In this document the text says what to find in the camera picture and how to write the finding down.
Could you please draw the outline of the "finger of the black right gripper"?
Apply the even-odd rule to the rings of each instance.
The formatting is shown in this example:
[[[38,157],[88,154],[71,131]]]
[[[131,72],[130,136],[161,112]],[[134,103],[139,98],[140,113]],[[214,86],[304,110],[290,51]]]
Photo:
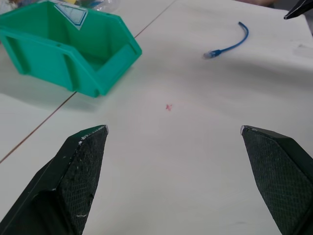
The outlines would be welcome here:
[[[284,20],[296,18],[313,9],[313,0],[299,0],[296,5],[284,16]]]

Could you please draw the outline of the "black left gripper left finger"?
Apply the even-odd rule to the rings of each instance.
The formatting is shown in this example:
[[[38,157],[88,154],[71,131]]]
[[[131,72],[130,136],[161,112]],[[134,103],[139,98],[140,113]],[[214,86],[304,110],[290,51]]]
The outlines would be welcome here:
[[[108,127],[69,136],[0,222],[0,235],[82,235],[100,178]]]

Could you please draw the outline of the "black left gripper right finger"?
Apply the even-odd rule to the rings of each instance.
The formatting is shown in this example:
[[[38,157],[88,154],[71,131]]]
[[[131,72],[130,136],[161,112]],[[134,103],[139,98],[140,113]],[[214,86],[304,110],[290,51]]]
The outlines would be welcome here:
[[[282,235],[313,235],[313,158],[292,138],[244,125],[256,186]]]

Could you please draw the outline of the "green plastic storage bin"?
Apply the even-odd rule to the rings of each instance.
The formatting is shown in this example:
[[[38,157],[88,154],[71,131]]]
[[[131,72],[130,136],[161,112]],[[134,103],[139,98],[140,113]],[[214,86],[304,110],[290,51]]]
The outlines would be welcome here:
[[[80,30],[46,0],[0,15],[0,41],[20,74],[105,95],[142,50],[118,15],[92,9]]]

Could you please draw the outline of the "white label sticker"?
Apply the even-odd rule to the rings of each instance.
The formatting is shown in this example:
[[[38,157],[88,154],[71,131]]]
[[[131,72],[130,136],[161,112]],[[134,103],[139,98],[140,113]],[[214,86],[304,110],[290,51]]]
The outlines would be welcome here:
[[[54,7],[78,30],[88,15],[88,10],[67,2],[56,3]]]

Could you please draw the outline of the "clear plastic bag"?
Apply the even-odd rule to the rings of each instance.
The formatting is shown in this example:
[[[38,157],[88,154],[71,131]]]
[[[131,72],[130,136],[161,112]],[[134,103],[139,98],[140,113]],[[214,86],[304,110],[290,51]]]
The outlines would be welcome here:
[[[115,11],[121,0],[58,0],[69,4],[89,8],[101,12],[112,13]]]

